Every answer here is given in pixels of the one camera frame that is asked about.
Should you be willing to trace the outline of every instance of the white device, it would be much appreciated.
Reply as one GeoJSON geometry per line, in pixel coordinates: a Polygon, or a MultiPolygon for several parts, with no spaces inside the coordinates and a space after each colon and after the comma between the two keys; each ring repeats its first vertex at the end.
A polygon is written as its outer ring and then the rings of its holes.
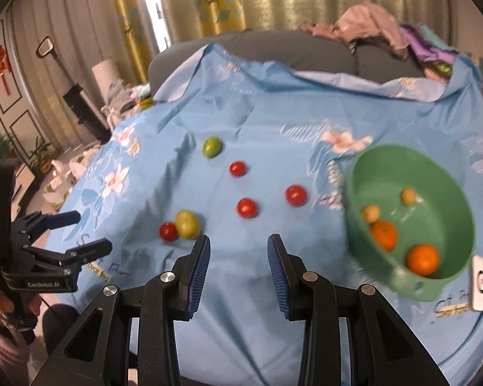
{"type": "Polygon", "coordinates": [[[483,257],[474,255],[470,269],[469,306],[472,310],[483,311],[483,257]]]}

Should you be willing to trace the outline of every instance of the cherry tomato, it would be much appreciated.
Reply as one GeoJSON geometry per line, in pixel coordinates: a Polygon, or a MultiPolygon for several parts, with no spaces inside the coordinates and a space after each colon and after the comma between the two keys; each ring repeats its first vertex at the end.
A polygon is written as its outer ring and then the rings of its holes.
{"type": "Polygon", "coordinates": [[[251,198],[243,198],[236,206],[238,214],[245,219],[250,219],[258,214],[258,205],[251,198]]]}
{"type": "Polygon", "coordinates": [[[243,161],[235,161],[229,165],[229,172],[233,177],[241,177],[247,172],[247,166],[243,161]]]}
{"type": "Polygon", "coordinates": [[[165,222],[159,227],[159,236],[166,242],[175,241],[177,239],[177,227],[173,222],[165,222]]]}
{"type": "Polygon", "coordinates": [[[286,189],[286,201],[294,207],[303,206],[308,201],[308,193],[304,187],[294,184],[286,189]]]}

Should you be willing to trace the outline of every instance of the green bowl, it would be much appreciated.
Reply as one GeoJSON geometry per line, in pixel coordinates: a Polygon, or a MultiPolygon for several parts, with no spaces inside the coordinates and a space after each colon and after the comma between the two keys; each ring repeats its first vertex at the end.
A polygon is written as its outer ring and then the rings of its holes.
{"type": "Polygon", "coordinates": [[[410,148],[375,145],[357,156],[346,179],[346,226],[349,250],[379,281],[407,298],[432,301],[445,284],[468,265],[474,246],[474,221],[467,199],[454,179],[434,161],[410,148]],[[417,200],[401,202],[411,187],[417,200]],[[377,205],[380,220],[399,233],[394,250],[383,250],[361,217],[365,206],[377,205]],[[421,277],[405,266],[406,255],[418,244],[439,252],[438,269],[421,277]]]}

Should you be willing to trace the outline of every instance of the silver screw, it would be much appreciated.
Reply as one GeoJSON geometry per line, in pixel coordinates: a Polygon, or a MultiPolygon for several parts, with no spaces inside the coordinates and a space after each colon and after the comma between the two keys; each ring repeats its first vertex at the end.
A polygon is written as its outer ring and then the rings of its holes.
{"type": "Polygon", "coordinates": [[[104,290],[102,290],[105,296],[112,296],[116,294],[117,291],[118,291],[118,288],[113,285],[106,286],[104,287],[104,290]]]}
{"type": "Polygon", "coordinates": [[[171,271],[167,271],[167,272],[161,274],[160,279],[163,283],[168,283],[169,281],[172,281],[172,280],[175,279],[175,274],[172,273],[171,271]]]}
{"type": "Polygon", "coordinates": [[[372,296],[375,293],[375,287],[371,285],[363,285],[362,292],[367,296],[372,296]]]}
{"type": "Polygon", "coordinates": [[[306,281],[317,281],[318,274],[314,273],[313,271],[307,271],[302,275],[302,278],[306,281]]]}

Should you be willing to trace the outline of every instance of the green tomato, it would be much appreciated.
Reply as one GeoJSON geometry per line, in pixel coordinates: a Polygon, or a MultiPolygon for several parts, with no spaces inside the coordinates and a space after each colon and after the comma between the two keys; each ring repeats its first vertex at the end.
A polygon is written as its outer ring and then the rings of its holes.
{"type": "Polygon", "coordinates": [[[177,214],[175,226],[181,238],[195,239],[200,235],[200,222],[195,214],[189,210],[182,210],[177,214]]]}
{"type": "Polygon", "coordinates": [[[202,154],[207,158],[213,158],[222,150],[222,141],[216,136],[205,140],[202,145],[202,154]]]}

